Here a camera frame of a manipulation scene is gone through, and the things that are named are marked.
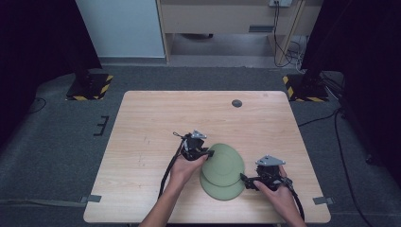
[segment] black and yellow striped tape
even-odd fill
[[[295,96],[294,90],[292,89],[291,84],[289,83],[288,77],[283,77],[283,82],[286,84],[286,88],[288,91],[288,97],[289,97],[290,101],[316,101],[316,102],[328,101],[328,98],[321,98],[321,97],[314,97],[314,96],[299,98],[299,97]]]
[[[66,99],[77,100],[77,101],[102,99],[106,95],[107,90],[109,89],[110,83],[112,82],[112,78],[113,78],[112,75],[107,76],[106,80],[103,83],[100,93],[96,94],[96,96],[69,96]]]

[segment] finger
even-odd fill
[[[177,159],[185,159],[181,154],[177,156]]]
[[[201,166],[206,161],[206,159],[207,159],[207,155],[202,155],[199,159],[192,161],[192,162],[195,162],[197,164],[197,166]]]
[[[286,177],[286,176],[287,176],[287,173],[286,173],[286,171],[284,170],[283,166],[282,166],[282,165],[279,165],[278,168],[280,169],[280,176]]]
[[[273,191],[271,191],[267,186],[265,186],[263,183],[259,182],[259,181],[253,181],[253,184],[263,193],[265,194],[268,198],[270,197],[271,193],[273,193]]]

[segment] small black circle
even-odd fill
[[[238,100],[238,99],[233,100],[233,101],[231,102],[231,104],[233,104],[233,106],[235,106],[235,107],[237,107],[237,108],[242,106],[241,100]]]

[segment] metal bracket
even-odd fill
[[[82,203],[87,203],[88,201],[100,202],[100,200],[101,200],[101,196],[89,195],[88,197],[81,197],[79,202],[82,202]]]
[[[315,202],[315,205],[320,205],[325,203],[327,205],[331,205],[335,203],[333,198],[326,198],[326,197],[313,198],[313,201]]]
[[[256,161],[256,164],[260,166],[279,166],[284,165],[285,163],[286,162],[284,162],[283,160],[274,158],[268,154]]]
[[[192,132],[191,137],[193,139],[206,139],[207,136],[205,134],[202,134],[200,131],[194,130],[194,132]]]

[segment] black curtain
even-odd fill
[[[101,65],[74,0],[1,0],[0,146],[40,84],[90,68]]]
[[[376,163],[385,165],[399,185],[400,5],[395,0],[324,0],[302,65],[344,74],[340,103],[347,119]],[[316,65],[316,59],[324,61]]]

